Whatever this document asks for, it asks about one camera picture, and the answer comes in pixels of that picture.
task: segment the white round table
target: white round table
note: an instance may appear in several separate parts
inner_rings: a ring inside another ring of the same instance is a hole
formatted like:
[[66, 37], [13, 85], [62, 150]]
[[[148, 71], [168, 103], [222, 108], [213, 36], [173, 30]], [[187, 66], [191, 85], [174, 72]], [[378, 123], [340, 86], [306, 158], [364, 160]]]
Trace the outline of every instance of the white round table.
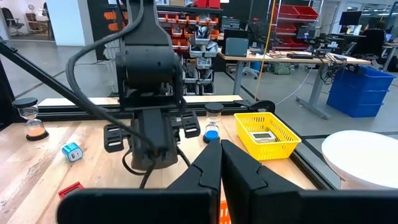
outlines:
[[398, 189], [398, 140], [367, 131], [340, 131], [322, 143], [341, 189]]

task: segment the yellow plastic basket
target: yellow plastic basket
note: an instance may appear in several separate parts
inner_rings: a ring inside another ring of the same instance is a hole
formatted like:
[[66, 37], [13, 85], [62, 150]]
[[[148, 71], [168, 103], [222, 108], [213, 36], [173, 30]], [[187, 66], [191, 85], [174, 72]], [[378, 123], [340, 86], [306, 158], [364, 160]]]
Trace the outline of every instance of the yellow plastic basket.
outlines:
[[[272, 113], [236, 113], [236, 132], [258, 161], [288, 158], [301, 139]], [[250, 132], [271, 131], [275, 142], [257, 143]]]

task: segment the yellow cable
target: yellow cable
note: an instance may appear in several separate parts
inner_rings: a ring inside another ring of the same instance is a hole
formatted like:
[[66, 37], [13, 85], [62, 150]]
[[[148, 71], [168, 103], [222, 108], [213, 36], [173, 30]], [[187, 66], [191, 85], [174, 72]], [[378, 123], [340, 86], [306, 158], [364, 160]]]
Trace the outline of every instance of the yellow cable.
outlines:
[[259, 86], [260, 86], [260, 81], [261, 81], [261, 75], [262, 75], [262, 68], [264, 67], [264, 61], [266, 59], [266, 52], [268, 49], [268, 42], [269, 42], [269, 37], [271, 35], [271, 29], [272, 29], [272, 20], [274, 18], [274, 9], [275, 9], [275, 2], [276, 0], [274, 0], [274, 2], [272, 3], [272, 9], [271, 9], [271, 21], [269, 23], [269, 28], [268, 28], [268, 36], [267, 36], [267, 42], [266, 42], [266, 48], [264, 50], [264, 56], [262, 57], [262, 61], [261, 61], [261, 69], [260, 69], [260, 73], [259, 73], [259, 81], [257, 82], [257, 88], [256, 88], [256, 94], [254, 95], [254, 101], [256, 101], [257, 99], [257, 92], [259, 90]]

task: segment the small hourglass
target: small hourglass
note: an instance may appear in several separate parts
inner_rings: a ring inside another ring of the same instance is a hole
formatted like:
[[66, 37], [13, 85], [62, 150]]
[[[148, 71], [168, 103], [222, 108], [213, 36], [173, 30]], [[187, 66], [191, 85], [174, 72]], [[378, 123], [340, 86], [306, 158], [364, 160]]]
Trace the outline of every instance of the small hourglass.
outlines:
[[41, 120], [36, 119], [39, 109], [36, 98], [22, 98], [12, 102], [19, 112], [19, 115], [26, 119], [25, 133], [28, 141], [38, 141], [46, 138], [49, 133], [45, 130]]
[[224, 106], [221, 103], [207, 103], [206, 108], [206, 119], [209, 124], [206, 126], [206, 132], [203, 135], [203, 141], [209, 143], [212, 140], [220, 139], [220, 129], [217, 123], [221, 119], [221, 112]]

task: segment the white and blue cube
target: white and blue cube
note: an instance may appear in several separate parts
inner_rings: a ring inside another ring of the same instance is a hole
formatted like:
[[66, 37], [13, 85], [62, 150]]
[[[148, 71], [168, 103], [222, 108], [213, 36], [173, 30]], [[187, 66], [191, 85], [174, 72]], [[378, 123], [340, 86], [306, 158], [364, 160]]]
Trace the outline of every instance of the white and blue cube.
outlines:
[[70, 162], [75, 162], [83, 157], [83, 150], [74, 142], [64, 145], [62, 147], [62, 153]]

